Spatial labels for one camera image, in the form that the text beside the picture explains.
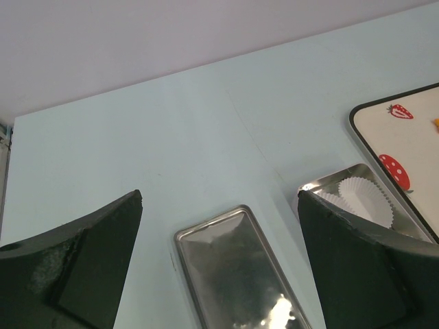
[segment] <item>white wall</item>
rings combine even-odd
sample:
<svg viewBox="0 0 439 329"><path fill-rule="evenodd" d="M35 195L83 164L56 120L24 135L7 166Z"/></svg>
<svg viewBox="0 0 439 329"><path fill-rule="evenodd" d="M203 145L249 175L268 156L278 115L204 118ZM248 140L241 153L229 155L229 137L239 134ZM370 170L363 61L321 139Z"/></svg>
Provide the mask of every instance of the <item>white wall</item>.
<svg viewBox="0 0 439 329"><path fill-rule="evenodd" d="M0 3L0 119L433 0Z"/></svg>

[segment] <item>metal tray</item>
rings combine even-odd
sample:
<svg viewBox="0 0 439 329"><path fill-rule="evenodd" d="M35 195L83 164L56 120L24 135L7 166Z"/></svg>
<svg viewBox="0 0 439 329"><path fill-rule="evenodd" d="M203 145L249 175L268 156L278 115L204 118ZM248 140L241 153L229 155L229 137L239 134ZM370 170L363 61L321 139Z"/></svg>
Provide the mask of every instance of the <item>metal tray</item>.
<svg viewBox="0 0 439 329"><path fill-rule="evenodd" d="M326 193L332 193L338 195L338 183L345 178L350 177L362 177L366 178L375 184L377 184L386 194L390 203L392 204L392 210L394 215L394 221L392 229L398 233L411 236L416 239L420 239L427 242L436 243L433 237L428 233L423 224L414 216L410 216L409 213L402 207L398 199L389 191L387 186L374 174L374 172L364 163L359 163L349 168L333 173L326 177L314 180L299 187L298 192L301 190L311 191L318 193L320 191ZM297 214L298 198L293 201L293 210Z"/></svg>
<svg viewBox="0 0 439 329"><path fill-rule="evenodd" d="M175 242L203 328L311 328L249 207L181 230Z"/></svg>

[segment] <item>rectangular metal tray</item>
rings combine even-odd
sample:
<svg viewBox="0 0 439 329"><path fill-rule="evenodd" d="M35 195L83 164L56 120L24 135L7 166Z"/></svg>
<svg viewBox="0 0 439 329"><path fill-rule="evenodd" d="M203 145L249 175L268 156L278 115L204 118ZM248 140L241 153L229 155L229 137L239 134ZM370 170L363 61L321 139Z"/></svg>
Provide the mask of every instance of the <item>rectangular metal tray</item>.
<svg viewBox="0 0 439 329"><path fill-rule="evenodd" d="M338 171L337 173L333 173L318 180L314 180L313 182L304 184L299 187L298 192L301 190L311 191L313 193L322 191L338 195L338 183L350 177L366 178L367 180L377 184L384 191L392 205L394 215L392 229L394 231L416 239L436 243L418 218L413 215L409 215L394 194L391 193L387 186L379 179L379 177L374 174L372 169L370 169L369 166L364 163L353 165L349 168ZM297 218L299 218L297 213L297 205L298 198L296 197L293 201L292 208Z"/></svg>
<svg viewBox="0 0 439 329"><path fill-rule="evenodd" d="M181 230L175 242L203 328L311 328L249 207Z"/></svg>

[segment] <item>light blue table surface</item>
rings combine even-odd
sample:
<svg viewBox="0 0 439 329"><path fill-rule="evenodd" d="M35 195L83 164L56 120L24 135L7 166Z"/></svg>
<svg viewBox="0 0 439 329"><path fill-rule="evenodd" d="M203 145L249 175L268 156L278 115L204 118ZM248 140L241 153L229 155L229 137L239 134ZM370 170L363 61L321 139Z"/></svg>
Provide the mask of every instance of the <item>light blue table surface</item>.
<svg viewBox="0 0 439 329"><path fill-rule="evenodd" d="M352 108L439 80L438 17L428 5L18 118L1 244L138 188L115 328L197 328L172 236L247 204L324 328L289 203L300 184L364 161L346 132Z"/></svg>

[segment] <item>white cutting board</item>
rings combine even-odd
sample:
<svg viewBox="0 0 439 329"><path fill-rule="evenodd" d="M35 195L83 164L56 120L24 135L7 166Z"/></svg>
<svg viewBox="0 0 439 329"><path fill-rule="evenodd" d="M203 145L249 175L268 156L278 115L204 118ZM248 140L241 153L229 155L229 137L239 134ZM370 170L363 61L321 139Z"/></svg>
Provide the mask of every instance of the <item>white cutting board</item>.
<svg viewBox="0 0 439 329"><path fill-rule="evenodd" d="M439 235L439 129L433 122L439 118L439 86L377 102L354 110L351 122Z"/></svg>

